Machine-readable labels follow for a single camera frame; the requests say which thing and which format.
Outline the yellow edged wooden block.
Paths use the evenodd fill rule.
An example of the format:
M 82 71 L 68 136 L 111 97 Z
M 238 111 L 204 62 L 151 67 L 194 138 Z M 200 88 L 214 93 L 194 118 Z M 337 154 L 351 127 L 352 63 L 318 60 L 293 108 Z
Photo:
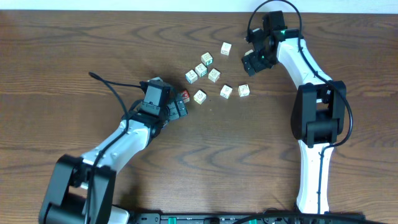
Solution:
M 194 96 L 193 99 L 199 104 L 201 105 L 205 100 L 206 100 L 206 93 L 204 91 L 198 90 Z

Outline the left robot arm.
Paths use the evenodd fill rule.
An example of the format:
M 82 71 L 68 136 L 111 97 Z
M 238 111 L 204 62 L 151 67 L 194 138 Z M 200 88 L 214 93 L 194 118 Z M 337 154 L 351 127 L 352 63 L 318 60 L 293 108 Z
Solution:
M 181 95 L 159 114 L 149 100 L 137 101 L 119 127 L 80 157 L 63 155 L 56 163 L 39 212 L 39 223 L 128 223 L 131 213 L 113 205 L 116 176 L 145 149 L 169 121 L 187 115 Z

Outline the blue edged wooden block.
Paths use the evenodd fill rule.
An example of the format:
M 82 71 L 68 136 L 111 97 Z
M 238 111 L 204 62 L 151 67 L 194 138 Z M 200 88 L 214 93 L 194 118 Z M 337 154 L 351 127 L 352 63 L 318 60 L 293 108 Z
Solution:
M 198 75 L 194 70 L 190 70 L 189 72 L 187 72 L 185 74 L 185 78 L 187 79 L 187 81 L 189 82 L 189 84 L 194 83 L 195 81 L 198 80 Z

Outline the red letter block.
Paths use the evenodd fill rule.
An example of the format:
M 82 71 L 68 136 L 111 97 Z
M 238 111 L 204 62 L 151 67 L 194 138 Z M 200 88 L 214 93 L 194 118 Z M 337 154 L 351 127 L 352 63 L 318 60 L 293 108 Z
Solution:
M 182 97 L 184 103 L 188 103 L 190 101 L 190 95 L 187 90 L 180 92 L 180 96 Z

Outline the wooden block row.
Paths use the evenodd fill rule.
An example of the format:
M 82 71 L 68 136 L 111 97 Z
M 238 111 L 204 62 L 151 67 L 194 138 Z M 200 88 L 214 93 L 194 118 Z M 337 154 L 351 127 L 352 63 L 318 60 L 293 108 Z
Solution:
M 248 96 L 250 94 L 248 84 L 238 86 L 238 93 L 240 97 Z

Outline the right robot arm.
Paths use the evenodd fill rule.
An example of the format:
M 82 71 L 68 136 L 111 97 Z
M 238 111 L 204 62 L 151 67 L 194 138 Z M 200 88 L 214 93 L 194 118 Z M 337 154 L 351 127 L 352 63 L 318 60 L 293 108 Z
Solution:
M 343 131 L 346 86 L 318 66 L 297 29 L 250 30 L 252 50 L 242 58 L 253 76 L 280 63 L 297 88 L 290 127 L 301 153 L 300 190 L 296 205 L 302 213 L 325 214 L 331 154 Z

